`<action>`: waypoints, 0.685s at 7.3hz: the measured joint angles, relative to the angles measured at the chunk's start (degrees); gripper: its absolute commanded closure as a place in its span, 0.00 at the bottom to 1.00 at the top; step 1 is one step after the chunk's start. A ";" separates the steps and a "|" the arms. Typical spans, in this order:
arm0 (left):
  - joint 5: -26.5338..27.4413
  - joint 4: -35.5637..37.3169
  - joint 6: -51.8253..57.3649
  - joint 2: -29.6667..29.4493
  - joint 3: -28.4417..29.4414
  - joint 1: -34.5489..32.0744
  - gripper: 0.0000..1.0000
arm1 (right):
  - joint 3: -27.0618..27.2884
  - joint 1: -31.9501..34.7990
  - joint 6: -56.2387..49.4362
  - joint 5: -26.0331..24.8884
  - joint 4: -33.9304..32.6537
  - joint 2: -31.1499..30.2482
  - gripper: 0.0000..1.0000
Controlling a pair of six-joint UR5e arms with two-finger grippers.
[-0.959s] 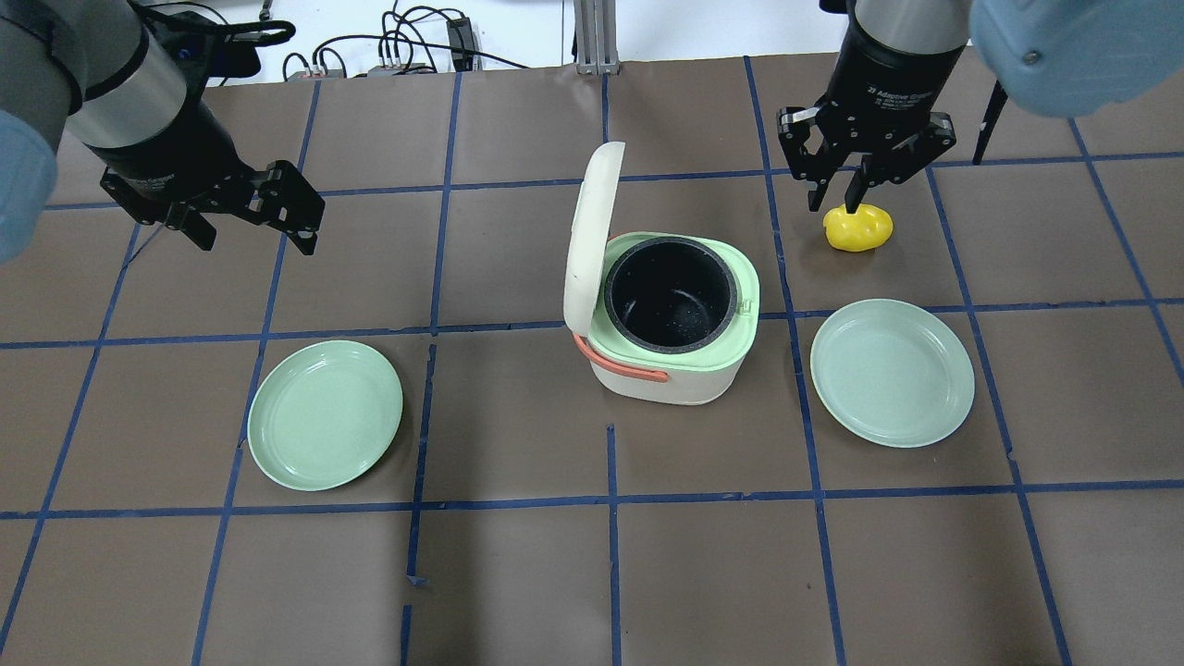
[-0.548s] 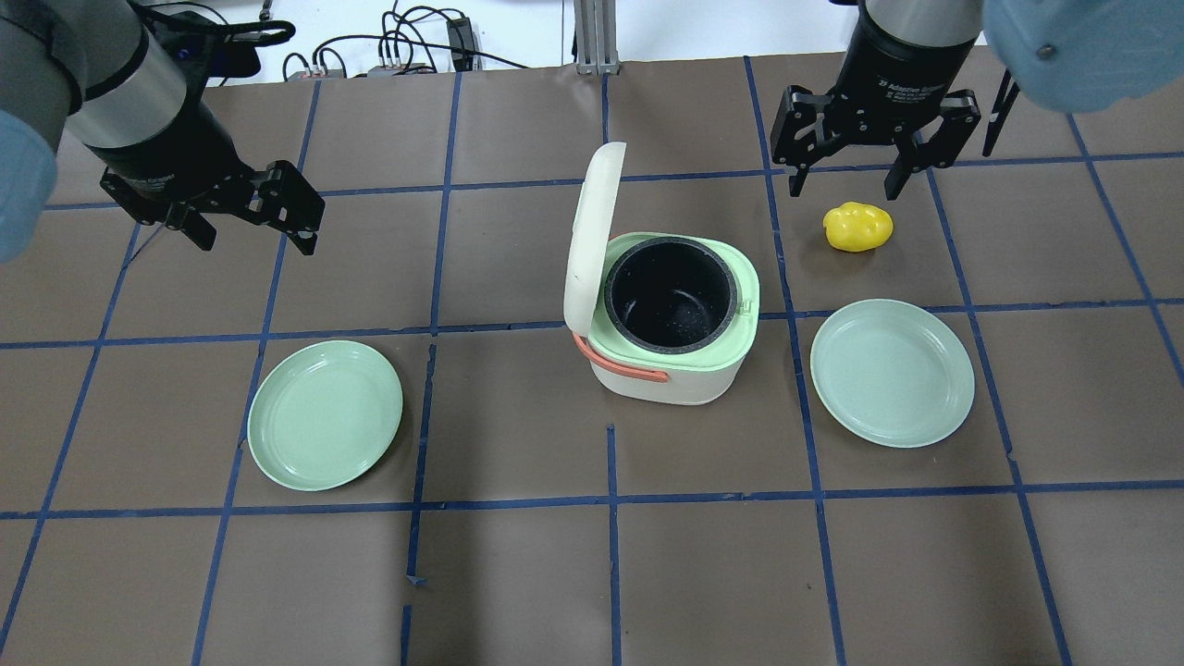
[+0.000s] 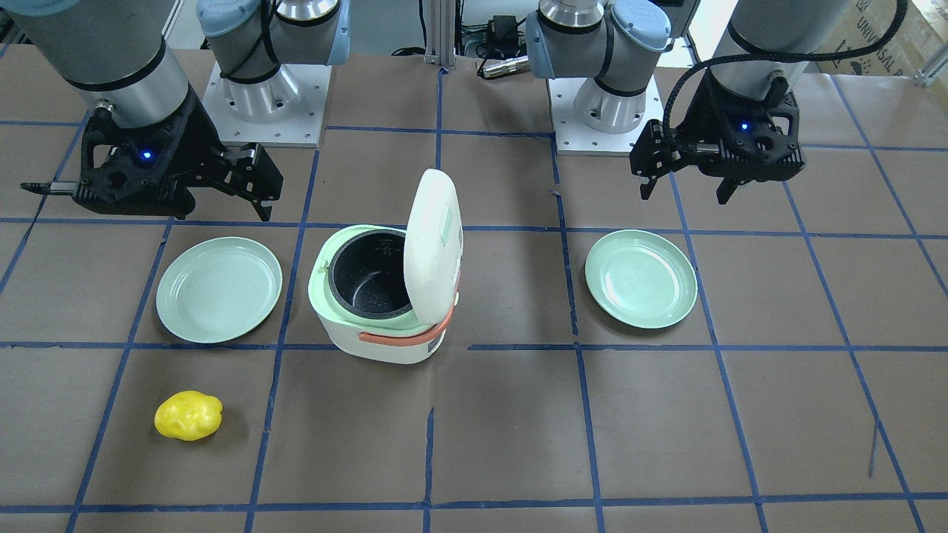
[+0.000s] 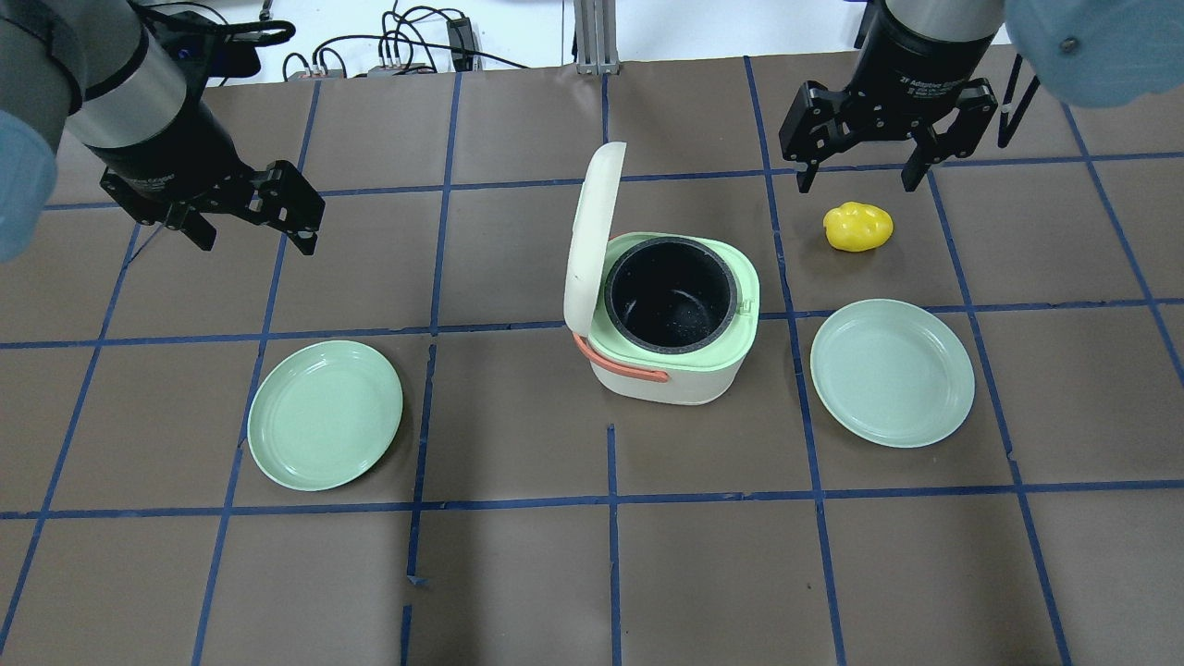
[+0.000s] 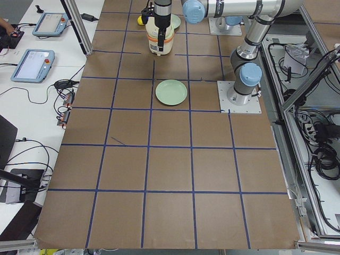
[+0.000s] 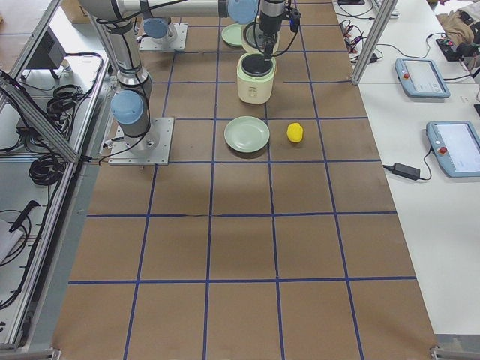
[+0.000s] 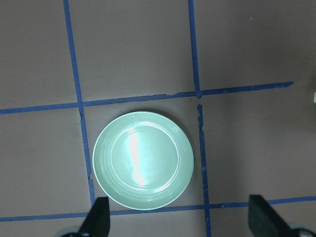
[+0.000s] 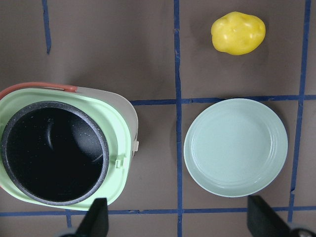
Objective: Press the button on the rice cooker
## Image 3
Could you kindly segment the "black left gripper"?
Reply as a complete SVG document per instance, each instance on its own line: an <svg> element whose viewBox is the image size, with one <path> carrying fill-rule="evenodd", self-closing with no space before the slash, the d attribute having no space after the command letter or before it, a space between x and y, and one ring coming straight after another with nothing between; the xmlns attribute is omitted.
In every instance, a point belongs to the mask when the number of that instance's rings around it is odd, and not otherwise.
<svg viewBox="0 0 948 533"><path fill-rule="evenodd" d="M630 152L631 173L641 179L641 199L650 199L659 178L688 166L722 178L715 189L718 205L726 205L741 182L789 180L805 169L799 108L784 70L764 76L760 98L735 93L708 71L683 121L671 128L673 102L697 73L692 67L681 75L668 96L666 115L644 125Z"/></svg>

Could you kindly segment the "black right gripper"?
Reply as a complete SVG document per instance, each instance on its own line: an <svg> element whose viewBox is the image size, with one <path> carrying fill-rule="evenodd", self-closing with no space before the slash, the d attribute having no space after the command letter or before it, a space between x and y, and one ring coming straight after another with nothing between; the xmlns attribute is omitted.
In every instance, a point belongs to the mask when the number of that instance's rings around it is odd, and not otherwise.
<svg viewBox="0 0 948 533"><path fill-rule="evenodd" d="M66 195L99 215L172 216L185 219L196 206L193 187L210 187L250 202L271 220L284 178L260 143L237 151L223 145L193 89L170 117L149 126L121 128L111 101L99 101L81 137L75 181L24 182L34 195Z"/></svg>

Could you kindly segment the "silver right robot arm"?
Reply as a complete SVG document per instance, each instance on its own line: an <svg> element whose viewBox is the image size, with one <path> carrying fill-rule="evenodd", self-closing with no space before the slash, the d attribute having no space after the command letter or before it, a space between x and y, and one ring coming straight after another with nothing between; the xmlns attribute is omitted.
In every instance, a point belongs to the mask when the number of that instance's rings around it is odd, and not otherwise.
<svg viewBox="0 0 948 533"><path fill-rule="evenodd" d="M136 1L4 1L2 7L91 109L74 181L24 183L35 195L64 195L98 215L175 217L196 206L192 189L250 203L261 221L280 199L282 174L264 142L247 132L307 121L302 144L321 135L326 87L305 87L317 68L342 65L351 50L347 1L200 1L196 15L216 57L212 77L230 128L213 117L161 31Z"/></svg>

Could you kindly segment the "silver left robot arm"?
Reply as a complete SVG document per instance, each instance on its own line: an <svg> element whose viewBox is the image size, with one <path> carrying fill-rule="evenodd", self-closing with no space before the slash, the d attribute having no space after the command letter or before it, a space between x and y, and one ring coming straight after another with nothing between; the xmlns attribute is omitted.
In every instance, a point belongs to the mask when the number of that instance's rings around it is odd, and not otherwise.
<svg viewBox="0 0 948 533"><path fill-rule="evenodd" d="M847 11L844 1L739 1L683 121L644 122L630 171L648 199L659 178L694 166L720 178L725 204L749 182L786 181L805 168L792 86ZM650 1L541 1L526 19L535 77L582 78L580 118L609 133L639 121L644 91L672 35Z"/></svg>

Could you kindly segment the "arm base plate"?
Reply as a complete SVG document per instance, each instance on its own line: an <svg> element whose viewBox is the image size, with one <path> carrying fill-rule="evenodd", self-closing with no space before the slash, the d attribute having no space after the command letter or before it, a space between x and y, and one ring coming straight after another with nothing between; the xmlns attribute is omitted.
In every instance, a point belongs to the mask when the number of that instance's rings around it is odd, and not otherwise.
<svg viewBox="0 0 948 533"><path fill-rule="evenodd" d="M654 78L633 97L607 93L591 78L556 78L547 88L559 155L627 156L664 111Z"/></svg>
<svg viewBox="0 0 948 533"><path fill-rule="evenodd" d="M257 84L237 84L220 72L214 64L202 102L224 145L321 145L332 67L285 64L273 78Z"/></svg>

